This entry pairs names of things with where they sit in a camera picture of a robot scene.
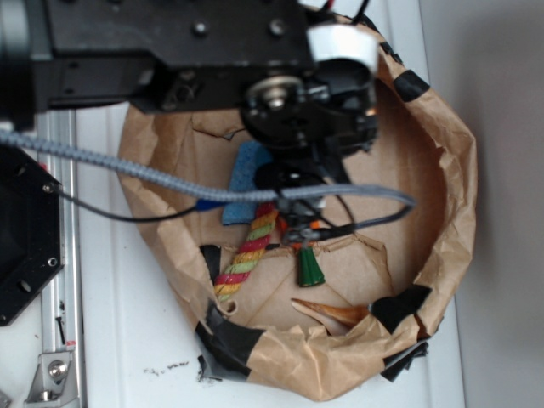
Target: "black metal plate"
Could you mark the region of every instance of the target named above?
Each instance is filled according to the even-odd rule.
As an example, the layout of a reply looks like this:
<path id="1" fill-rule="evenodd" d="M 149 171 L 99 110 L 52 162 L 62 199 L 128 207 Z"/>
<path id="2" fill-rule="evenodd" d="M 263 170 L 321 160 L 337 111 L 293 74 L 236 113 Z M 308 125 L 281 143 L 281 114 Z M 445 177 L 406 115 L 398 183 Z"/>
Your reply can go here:
<path id="1" fill-rule="evenodd" d="M 10 325 L 62 269 L 59 184 L 26 153 L 0 147 L 0 326 Z"/>
<path id="2" fill-rule="evenodd" d="M 297 0 L 48 0 L 46 5 L 58 54 L 149 52 L 169 68 L 314 67 Z M 273 20 L 281 20 L 282 35 L 270 30 Z M 199 22 L 205 35 L 195 32 Z"/>

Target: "blue sponge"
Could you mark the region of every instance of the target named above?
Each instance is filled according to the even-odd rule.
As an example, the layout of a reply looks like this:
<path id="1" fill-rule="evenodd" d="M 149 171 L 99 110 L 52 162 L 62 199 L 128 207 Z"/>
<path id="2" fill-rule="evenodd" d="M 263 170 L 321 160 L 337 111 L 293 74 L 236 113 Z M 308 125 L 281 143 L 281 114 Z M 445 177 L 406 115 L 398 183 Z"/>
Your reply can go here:
<path id="1" fill-rule="evenodd" d="M 270 153 L 258 142 L 242 143 L 236 157 L 235 168 L 230 177 L 229 190 L 255 190 L 253 178 L 263 164 L 272 161 Z M 223 225 L 250 224 L 255 219 L 257 203 L 231 202 L 223 210 Z"/>

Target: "white cylindrical part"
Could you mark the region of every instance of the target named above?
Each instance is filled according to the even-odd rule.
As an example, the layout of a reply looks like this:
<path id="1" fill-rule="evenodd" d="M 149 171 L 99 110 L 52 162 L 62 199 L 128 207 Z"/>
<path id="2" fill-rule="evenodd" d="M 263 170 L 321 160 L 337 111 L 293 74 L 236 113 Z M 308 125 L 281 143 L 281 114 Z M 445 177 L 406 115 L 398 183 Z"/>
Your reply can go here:
<path id="1" fill-rule="evenodd" d="M 352 25 L 318 25 L 308 30 L 314 60 L 354 60 L 377 71 L 377 40 Z"/>

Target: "gray braided cable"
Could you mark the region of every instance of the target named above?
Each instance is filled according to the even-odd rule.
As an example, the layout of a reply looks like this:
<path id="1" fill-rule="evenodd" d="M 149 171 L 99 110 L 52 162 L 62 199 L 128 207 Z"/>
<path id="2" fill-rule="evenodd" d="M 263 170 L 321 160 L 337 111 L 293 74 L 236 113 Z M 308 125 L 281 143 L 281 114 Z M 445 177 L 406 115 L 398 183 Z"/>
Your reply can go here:
<path id="1" fill-rule="evenodd" d="M 198 197 L 203 200 L 217 202 L 265 202 L 275 201 L 279 198 L 278 194 L 273 190 L 237 192 L 205 187 L 132 161 L 103 155 L 89 150 L 78 149 L 74 146 L 50 140 L 31 138 L 23 133 L 10 132 L 3 129 L 0 129 L 0 145 L 35 150 L 52 156 L 103 167 L 116 173 L 126 174 L 127 176 L 142 179 L 160 185 L 161 187 L 188 196 Z M 322 196 L 372 196 L 396 200 L 409 207 L 414 207 L 416 205 L 414 199 L 409 195 L 374 184 L 323 184 L 283 189 L 281 194 L 284 198 L 289 200 L 307 200 L 309 198 Z"/>

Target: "orange pointed object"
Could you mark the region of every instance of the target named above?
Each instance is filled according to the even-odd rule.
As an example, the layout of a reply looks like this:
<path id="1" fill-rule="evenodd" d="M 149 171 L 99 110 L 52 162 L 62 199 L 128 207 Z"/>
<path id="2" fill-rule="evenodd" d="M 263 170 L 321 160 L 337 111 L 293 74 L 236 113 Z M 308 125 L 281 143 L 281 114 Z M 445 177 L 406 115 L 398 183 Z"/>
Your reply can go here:
<path id="1" fill-rule="evenodd" d="M 348 333 L 370 314 L 364 305 L 335 308 L 327 304 L 312 303 L 301 299 L 291 299 L 291 304 L 295 310 L 319 321 L 333 336 L 342 336 Z"/>

